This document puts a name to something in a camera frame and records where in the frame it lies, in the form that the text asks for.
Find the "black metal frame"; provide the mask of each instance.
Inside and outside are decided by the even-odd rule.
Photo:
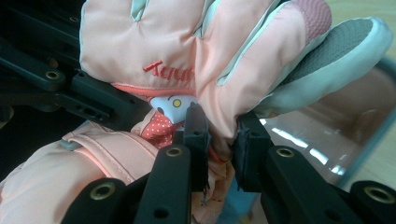
[[[130,131],[147,114],[147,103],[77,69],[82,2],[0,4],[0,19],[5,21],[0,25],[0,121],[11,119],[13,105],[47,112],[64,107],[110,129]],[[270,223],[396,221],[395,190],[365,181],[344,192],[327,184],[297,150],[274,147],[254,114],[241,116],[238,122],[233,146],[238,186],[262,194]],[[109,178],[91,183],[72,204],[64,223],[190,222],[191,192],[207,185],[209,142],[205,115],[193,106],[185,131],[176,134],[174,145],[160,150],[149,175],[129,186]]]

